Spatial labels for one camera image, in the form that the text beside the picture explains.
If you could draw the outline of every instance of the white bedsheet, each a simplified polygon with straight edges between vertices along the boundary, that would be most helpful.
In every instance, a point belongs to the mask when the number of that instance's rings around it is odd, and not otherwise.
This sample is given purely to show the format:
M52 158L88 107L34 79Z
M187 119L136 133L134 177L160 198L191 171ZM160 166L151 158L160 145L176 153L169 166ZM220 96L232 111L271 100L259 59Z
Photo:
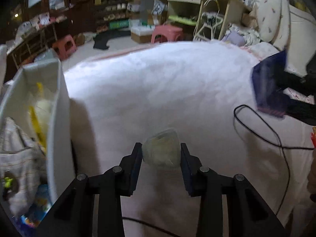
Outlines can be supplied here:
M280 151L233 120L240 104L255 108L251 68L259 60L223 42L166 43L118 58L85 61L65 73L71 131L79 171L101 174L132 152L135 142L176 128L180 141L203 165L222 175L241 173L276 211L287 182ZM288 116L264 119L284 145L312 146L312 128ZM246 109L240 118L263 136L274 135ZM291 182L279 219L284 224L303 193L312 154L286 151ZM143 163L136 191L122 198L123 216L135 217L180 236L195 236L199 198L184 189L181 170ZM126 236L165 236L124 222Z

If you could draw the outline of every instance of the white storage bin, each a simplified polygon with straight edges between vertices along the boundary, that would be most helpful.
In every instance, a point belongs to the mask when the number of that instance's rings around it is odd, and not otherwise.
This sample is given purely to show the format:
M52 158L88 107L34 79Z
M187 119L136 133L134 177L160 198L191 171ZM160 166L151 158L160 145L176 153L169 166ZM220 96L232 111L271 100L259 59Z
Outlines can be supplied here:
M70 140L69 96L58 59L48 59L20 68L0 106L0 122L11 117L29 136L28 93L41 82L54 93L46 138L46 171L50 198L54 203L75 178Z

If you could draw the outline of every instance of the screw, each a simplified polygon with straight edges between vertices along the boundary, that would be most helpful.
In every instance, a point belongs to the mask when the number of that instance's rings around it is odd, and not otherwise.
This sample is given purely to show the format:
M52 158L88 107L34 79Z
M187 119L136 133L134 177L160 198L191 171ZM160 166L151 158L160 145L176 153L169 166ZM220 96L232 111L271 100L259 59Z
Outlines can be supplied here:
M114 173L119 173L122 171L122 168L120 166L115 166L112 170Z
M79 175L77 175L77 179L79 180L79 181L81 181L81 180L83 180L83 179L85 179L86 178L86 175L85 174L79 174Z
M203 173L206 173L206 172L208 172L209 170L210 170L210 169L209 169L208 167L206 167L206 166L200 167L200 171L203 172Z
M242 174L238 174L238 175L236 175L235 177L236 177L236 179L237 179L238 181L243 181L244 178L245 178Z

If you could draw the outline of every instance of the pink stool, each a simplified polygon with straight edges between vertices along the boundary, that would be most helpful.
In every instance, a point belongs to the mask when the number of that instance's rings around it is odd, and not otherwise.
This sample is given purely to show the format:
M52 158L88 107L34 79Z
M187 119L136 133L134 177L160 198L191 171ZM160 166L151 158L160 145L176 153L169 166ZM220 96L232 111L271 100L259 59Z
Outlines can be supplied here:
M155 42L176 42L183 40L182 28L171 25L156 26L153 35L151 36L151 43Z
M77 46L71 35L67 35L53 43L53 49L57 52L60 60L63 61L77 50Z

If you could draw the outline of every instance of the storage box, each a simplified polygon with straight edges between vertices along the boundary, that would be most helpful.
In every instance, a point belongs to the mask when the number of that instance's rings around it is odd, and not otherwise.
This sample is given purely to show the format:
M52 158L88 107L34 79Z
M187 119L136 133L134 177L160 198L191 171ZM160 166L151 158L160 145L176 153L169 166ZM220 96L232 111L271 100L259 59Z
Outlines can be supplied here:
M75 178L70 142L70 100L59 59L42 60L19 68L2 100L0 122L11 117L29 137L36 138L28 120L28 99L38 82L54 93L46 137L46 173L54 203Z
M110 22L109 24L110 29L123 28L123 27L128 27L128 20L114 21L114 22Z
M140 20L136 19L136 20L128 20L128 28L131 29L132 27L136 27L140 25Z
M128 3L127 4L127 10L132 12L137 12L140 9L140 4L136 3Z
M147 24L148 25L162 25L167 20L167 12L163 11L160 15L152 15L151 11L148 11Z
M153 32L154 28L135 26L131 28L131 38L137 43L150 42Z

